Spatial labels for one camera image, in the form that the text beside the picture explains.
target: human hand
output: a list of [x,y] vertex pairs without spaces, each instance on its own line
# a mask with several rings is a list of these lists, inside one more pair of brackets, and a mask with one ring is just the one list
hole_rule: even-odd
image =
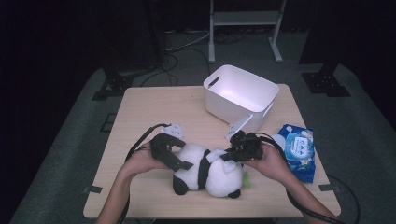
[[262,144],[261,151],[261,160],[244,161],[243,163],[256,169],[262,175],[280,183],[283,183],[292,175],[276,148],[267,144]]
[[157,161],[151,156],[149,142],[142,145],[132,156],[126,161],[120,171],[127,175],[138,175],[152,169],[169,169],[161,161]]

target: white plastic basket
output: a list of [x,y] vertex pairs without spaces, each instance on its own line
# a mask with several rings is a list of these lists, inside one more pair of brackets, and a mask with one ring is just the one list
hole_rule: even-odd
[[204,81],[205,108],[216,117],[234,123],[249,115],[242,128],[255,133],[262,126],[279,87],[232,65],[223,65]]

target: panda plush toy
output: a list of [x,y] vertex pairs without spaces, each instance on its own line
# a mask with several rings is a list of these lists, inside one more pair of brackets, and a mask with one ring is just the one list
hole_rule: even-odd
[[186,144],[178,153],[181,161],[193,164],[189,170],[179,169],[173,175],[175,194],[184,195],[189,190],[206,189],[215,197],[238,198],[243,185],[240,162],[224,161],[223,149],[210,151],[199,144]]

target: wipes package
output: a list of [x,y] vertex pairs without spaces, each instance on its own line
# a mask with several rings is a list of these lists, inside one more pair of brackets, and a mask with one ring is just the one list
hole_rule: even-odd
[[313,183],[316,168],[313,130],[285,124],[279,135],[285,138],[284,150],[291,172],[301,181]]

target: floor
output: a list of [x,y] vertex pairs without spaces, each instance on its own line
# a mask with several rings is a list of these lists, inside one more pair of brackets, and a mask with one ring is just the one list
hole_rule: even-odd
[[[188,44],[203,35],[169,34],[167,48]],[[328,97],[309,91],[301,73],[318,71],[321,64],[298,64],[307,33],[279,34],[277,44],[282,63],[274,60],[267,40],[270,35],[270,32],[219,35],[214,63],[207,62],[205,39],[168,54],[163,63],[167,72],[158,69],[139,76],[132,86],[199,86],[224,64],[289,85],[306,126],[314,129],[315,146],[326,172],[332,176],[331,183],[340,189],[336,193],[342,208],[340,218],[353,223],[361,213],[362,224],[393,223],[396,132],[357,77],[341,64],[334,76],[346,87],[349,97]],[[122,99],[121,96],[109,96],[101,101],[92,99],[105,79],[102,69],[92,74],[11,223],[94,222],[82,213],[88,197],[86,189],[92,185],[109,137],[109,132],[101,131],[102,126],[107,115],[117,113]],[[151,223],[152,220],[127,219],[126,222]],[[278,218],[274,222],[304,223],[300,217]]]

